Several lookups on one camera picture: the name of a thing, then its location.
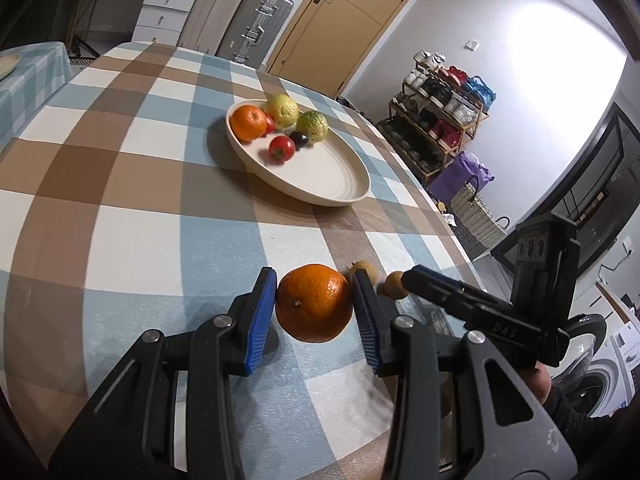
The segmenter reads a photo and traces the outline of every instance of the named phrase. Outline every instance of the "metal screw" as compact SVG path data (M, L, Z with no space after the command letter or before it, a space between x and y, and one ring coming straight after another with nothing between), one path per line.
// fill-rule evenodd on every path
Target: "metal screw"
M218 328L231 326L233 322L234 322L234 319L231 316L228 316L227 314L220 314L219 316L216 316L215 318L213 318L213 324Z
M479 330L472 330L466 335L466 338L469 339L469 342L476 345L481 345L486 341L485 335Z
M414 318L410 316L398 316L394 319L398 328L411 328L414 325Z
M145 343L155 343L158 339L160 339L158 330L147 330L142 334L142 341Z

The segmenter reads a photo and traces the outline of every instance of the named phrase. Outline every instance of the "plate of fruit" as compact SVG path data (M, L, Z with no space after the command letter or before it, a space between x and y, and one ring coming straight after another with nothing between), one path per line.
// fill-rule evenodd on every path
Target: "plate of fruit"
M294 198L342 206L362 200L369 171L320 112L300 112L287 95L234 104L226 134L249 171Z

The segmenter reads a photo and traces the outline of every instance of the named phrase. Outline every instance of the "tablecloth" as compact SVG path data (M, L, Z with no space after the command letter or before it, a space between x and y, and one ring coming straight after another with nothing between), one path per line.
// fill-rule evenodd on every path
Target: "tablecloth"
M226 110L286 92L316 109L364 161L371 191L312 206L248 172ZM478 284L442 216L380 133L299 85L213 56L127 43L58 92L0 155L0 368L20 426L47 461L90 396L149 328L194 330L249 291L262 266L380 270L416 263ZM430 322L433 305L401 310ZM232 383L249 479L379 473L392 401L364 360L354 319L336 339L284 333ZM185 381L177 464L184 466Z
M5 54L20 54L20 61L0 80L0 150L73 77L65 45L59 41L0 52L0 56Z

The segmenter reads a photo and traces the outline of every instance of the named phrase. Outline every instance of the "door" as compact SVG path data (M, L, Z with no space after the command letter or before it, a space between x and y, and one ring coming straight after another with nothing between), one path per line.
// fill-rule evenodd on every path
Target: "door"
M311 0L270 73L334 97L405 1Z

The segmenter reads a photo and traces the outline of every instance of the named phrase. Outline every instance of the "suitcase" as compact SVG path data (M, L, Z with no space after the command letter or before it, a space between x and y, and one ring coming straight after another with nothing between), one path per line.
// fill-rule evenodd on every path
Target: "suitcase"
M292 0L242 0L216 55L260 68L292 7Z
M196 0L182 29L178 46L215 54L242 0Z

